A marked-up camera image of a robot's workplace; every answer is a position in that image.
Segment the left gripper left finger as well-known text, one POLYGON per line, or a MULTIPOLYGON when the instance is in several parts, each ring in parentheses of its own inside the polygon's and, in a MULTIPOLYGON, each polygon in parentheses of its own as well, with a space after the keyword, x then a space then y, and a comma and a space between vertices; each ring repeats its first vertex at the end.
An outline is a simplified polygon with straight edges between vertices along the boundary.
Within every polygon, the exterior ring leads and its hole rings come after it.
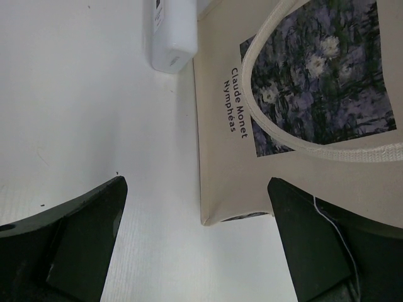
POLYGON ((1 301, 99 301, 127 198, 116 176, 1 226, 1 301))

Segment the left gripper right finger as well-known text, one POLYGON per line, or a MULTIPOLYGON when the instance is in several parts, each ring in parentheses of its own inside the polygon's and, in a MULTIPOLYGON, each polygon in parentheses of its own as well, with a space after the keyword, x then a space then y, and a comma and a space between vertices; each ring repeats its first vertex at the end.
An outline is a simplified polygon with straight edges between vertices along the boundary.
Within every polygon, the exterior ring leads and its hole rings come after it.
POLYGON ((268 183, 298 301, 402 301, 402 229, 268 183))

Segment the white bottle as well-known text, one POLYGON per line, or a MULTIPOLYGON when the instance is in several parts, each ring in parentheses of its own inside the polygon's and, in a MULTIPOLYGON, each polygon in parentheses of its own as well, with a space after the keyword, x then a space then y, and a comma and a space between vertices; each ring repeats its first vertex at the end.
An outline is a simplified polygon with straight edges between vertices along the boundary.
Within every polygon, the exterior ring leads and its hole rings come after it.
POLYGON ((177 74, 198 50, 197 3, 194 0, 155 0, 152 12, 152 67, 177 74))

